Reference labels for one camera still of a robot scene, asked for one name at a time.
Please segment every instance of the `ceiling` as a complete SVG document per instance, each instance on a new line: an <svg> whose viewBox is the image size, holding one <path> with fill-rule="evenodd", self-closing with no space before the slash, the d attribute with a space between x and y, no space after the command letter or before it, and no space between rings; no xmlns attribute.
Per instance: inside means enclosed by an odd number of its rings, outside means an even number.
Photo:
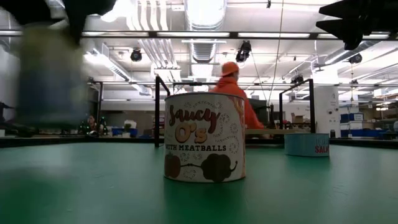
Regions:
<svg viewBox="0 0 398 224"><path fill-rule="evenodd" d="M52 9L55 14L62 14L63 9L56 0L52 2ZM321 6L336 2L334 0L285 0L282 13L282 0L272 0L271 8L267 8L267 1L256 0L227 0L227 8L224 23L221 31L236 32L323 32L315 27L317 21L332 19L318 13ZM141 5L138 7L141 16ZM147 20L150 21L150 1L147 6ZM185 12L183 1L167 0L167 25L170 30L186 30ZM160 10L157 11L159 23ZM7 13L0 13L0 29L18 29L18 25L9 20ZM129 30L125 17L119 17L114 22L104 22L100 16L90 16L86 23L86 30ZM17 44L17 38L1 38L3 43ZM180 77L183 81L194 80L197 74L192 72L192 58L188 44L183 44L184 39L171 39L173 52L180 67ZM211 61L214 65L211 75L207 81L213 82L218 79L221 64L226 60L234 60L236 52L242 44L242 40L227 39L224 44L218 44L215 59ZM344 47L340 40L250 40L252 52L244 65L241 65L241 83L261 82L290 83L290 78L297 74L304 78L310 78L315 69L311 69L311 61L321 63L327 55L336 52ZM145 50L141 49L142 60L133 62L130 54L134 48L141 48L139 39L132 38L93 38L84 39L83 45L90 51L92 47L101 48L102 44L109 47L109 57L112 58L120 67L128 72L129 76L135 81L153 82L154 76L151 75L152 62ZM328 66L329 69L336 70L338 82L349 83L352 78L366 77L380 69L395 64L398 57L396 51L397 42L380 42L361 52L363 61L352 66L347 62L339 62ZM86 73L96 81L114 82L120 81L120 77L115 75L110 69L101 63L85 61ZM371 78L364 79L360 83L398 83L398 72L396 69L381 72ZM125 90L126 86L106 86L109 90ZM260 87L250 87L251 90L261 90ZM364 93L369 93L375 88L364 88ZM341 91L350 91L350 87L341 87Z"/></svg>

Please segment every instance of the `green table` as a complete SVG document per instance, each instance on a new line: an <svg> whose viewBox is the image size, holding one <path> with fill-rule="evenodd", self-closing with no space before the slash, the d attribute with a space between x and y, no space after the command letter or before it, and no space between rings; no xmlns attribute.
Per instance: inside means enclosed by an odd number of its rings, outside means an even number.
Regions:
<svg viewBox="0 0 398 224"><path fill-rule="evenodd" d="M249 147L245 179L188 184L152 144L0 149L0 223L398 223L398 151L330 154Z"/></svg>

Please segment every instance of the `metal pole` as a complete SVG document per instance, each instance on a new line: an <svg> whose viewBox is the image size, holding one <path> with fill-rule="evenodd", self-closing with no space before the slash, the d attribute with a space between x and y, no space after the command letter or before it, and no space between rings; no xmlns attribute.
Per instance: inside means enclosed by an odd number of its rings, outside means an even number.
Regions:
<svg viewBox="0 0 398 224"><path fill-rule="evenodd" d="M315 122L315 95L313 92L313 79L310 79L310 122L311 122L311 133L317 132Z"/></svg>
<svg viewBox="0 0 398 224"><path fill-rule="evenodd" d="M279 129L284 128L284 109L283 109L283 93L279 93Z"/></svg>
<svg viewBox="0 0 398 224"><path fill-rule="evenodd" d="M156 76L155 80L155 147L159 147L160 77Z"/></svg>
<svg viewBox="0 0 398 224"><path fill-rule="evenodd" d="M100 82L99 83L98 107L97 107L97 119L96 119L96 122L97 122L97 133L98 134L100 133L99 121L100 121L100 113L101 113L101 110L102 110L103 93L104 93L104 83Z"/></svg>

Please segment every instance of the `blue can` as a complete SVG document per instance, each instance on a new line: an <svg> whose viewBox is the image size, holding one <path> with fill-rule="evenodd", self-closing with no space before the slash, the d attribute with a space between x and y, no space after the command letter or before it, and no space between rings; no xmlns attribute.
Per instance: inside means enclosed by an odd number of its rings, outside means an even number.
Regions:
<svg viewBox="0 0 398 224"><path fill-rule="evenodd" d="M286 134L285 154L290 156L327 157L329 156L329 134Z"/></svg>

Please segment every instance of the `white wall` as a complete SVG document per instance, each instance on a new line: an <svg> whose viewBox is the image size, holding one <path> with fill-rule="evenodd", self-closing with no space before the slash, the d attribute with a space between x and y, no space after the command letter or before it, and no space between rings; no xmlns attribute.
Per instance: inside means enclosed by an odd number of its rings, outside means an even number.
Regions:
<svg viewBox="0 0 398 224"><path fill-rule="evenodd" d="M4 51L0 46L0 101L9 105L16 106L16 68L19 60L15 56ZM14 117L14 110L4 110L6 120Z"/></svg>

